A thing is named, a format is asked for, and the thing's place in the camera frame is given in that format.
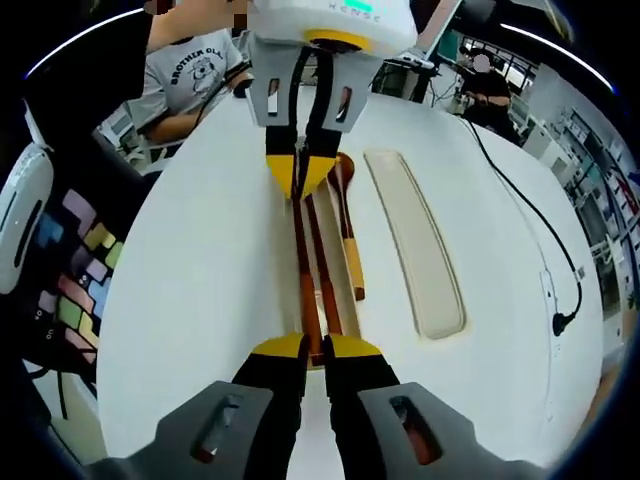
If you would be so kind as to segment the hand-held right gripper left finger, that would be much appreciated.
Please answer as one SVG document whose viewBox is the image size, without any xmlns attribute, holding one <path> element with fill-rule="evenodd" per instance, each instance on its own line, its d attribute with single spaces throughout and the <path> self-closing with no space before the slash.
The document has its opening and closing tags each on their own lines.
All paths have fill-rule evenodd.
<svg viewBox="0 0 640 480">
<path fill-rule="evenodd" d="M 110 479 L 282 479 L 301 422 L 309 338 L 256 346 L 230 382 L 216 381 L 157 424 L 154 439 L 110 458 Z"/>
</svg>

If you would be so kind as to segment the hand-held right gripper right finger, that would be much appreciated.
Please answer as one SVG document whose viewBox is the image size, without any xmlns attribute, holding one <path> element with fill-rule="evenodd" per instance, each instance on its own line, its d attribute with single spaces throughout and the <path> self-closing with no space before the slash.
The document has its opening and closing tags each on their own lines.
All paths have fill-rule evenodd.
<svg viewBox="0 0 640 480">
<path fill-rule="evenodd" d="M 542 479 L 476 438 L 470 419 L 416 382 L 402 383 L 374 345 L 323 340 L 330 423 L 348 479 Z"/>
</svg>

